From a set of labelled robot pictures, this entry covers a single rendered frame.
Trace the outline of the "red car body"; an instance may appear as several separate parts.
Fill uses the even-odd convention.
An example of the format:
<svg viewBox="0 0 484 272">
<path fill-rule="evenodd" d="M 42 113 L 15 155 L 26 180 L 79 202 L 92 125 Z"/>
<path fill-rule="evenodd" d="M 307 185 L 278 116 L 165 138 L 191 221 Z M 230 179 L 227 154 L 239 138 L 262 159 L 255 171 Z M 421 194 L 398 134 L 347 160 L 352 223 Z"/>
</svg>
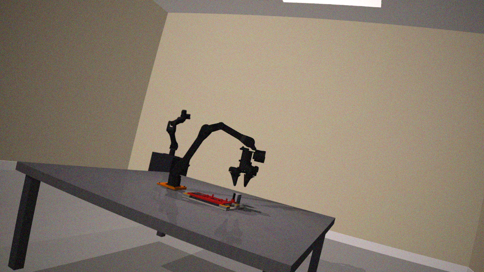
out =
<svg viewBox="0 0 484 272">
<path fill-rule="evenodd" d="M 212 196 L 206 195 L 204 193 L 199 193 L 199 192 L 193 192 L 188 194 L 191 195 L 190 197 L 193 199 L 201 200 L 203 202 L 216 205 L 216 206 L 219 206 L 219 205 L 231 206 L 232 204 L 231 202 L 228 202 L 227 198 L 223 200 L 223 199 L 213 197 L 214 194 Z"/>
</svg>

